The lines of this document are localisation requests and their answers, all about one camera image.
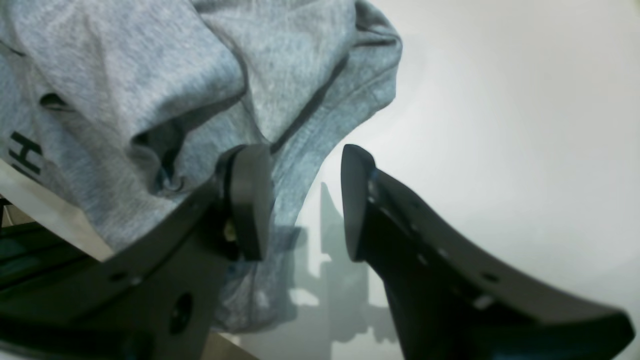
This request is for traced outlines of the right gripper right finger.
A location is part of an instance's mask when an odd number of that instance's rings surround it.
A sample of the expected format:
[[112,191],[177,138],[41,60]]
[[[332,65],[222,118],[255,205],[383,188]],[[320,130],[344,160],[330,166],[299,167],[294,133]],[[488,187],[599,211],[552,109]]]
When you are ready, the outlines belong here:
[[358,145],[341,161],[345,242],[381,278],[406,360],[612,360],[622,309],[511,267],[466,239]]

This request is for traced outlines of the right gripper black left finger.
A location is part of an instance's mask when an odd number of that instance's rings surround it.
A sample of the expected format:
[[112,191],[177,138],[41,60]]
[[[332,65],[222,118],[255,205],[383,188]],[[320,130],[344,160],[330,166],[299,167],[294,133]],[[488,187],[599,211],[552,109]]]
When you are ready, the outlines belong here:
[[267,145],[226,151],[157,227],[104,262],[35,225],[1,234],[3,360],[198,360],[231,264],[261,261]]

